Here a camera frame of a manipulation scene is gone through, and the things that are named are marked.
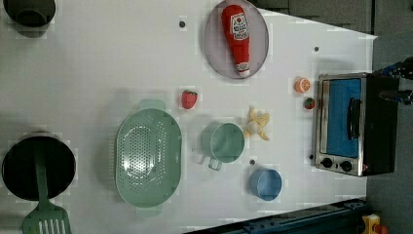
small blue bowl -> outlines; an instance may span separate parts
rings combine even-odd
[[[264,201],[276,199],[282,191],[282,177],[271,169],[258,169],[249,179],[251,192]]]

oven window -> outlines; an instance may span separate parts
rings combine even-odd
[[[329,81],[326,153],[357,158],[358,138],[349,139],[348,112],[351,98],[361,99],[361,80]]]

oven door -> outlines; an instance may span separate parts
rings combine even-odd
[[[361,79],[322,81],[320,153],[357,158]]]

green mug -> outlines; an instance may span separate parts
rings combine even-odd
[[[212,123],[202,134],[203,151],[210,156],[208,166],[216,171],[221,170],[223,163],[236,161],[244,151],[244,144],[243,131],[235,124]]]

white table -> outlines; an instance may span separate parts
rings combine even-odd
[[[209,66],[202,47],[218,2],[59,1],[46,39],[20,36],[2,9],[0,159],[36,130],[71,147],[75,179],[53,202],[68,210],[73,233],[181,233],[365,196],[365,178],[311,165],[315,111],[302,103],[314,90],[298,95],[292,86],[296,76],[315,81],[321,73],[370,71],[374,37],[261,11],[270,30],[268,58],[252,78],[230,80]],[[186,30],[178,27],[182,16]],[[201,95],[194,110],[177,104],[186,87]],[[112,170],[117,130],[142,98],[164,100],[183,133],[179,186],[159,215],[146,218],[122,200]],[[210,170],[208,159],[202,163],[201,130],[212,120],[242,124],[251,104],[271,114],[271,141],[255,136],[239,160]],[[282,193],[272,202],[248,191],[258,166],[282,175]],[[0,232],[20,233],[35,206],[2,181]]]

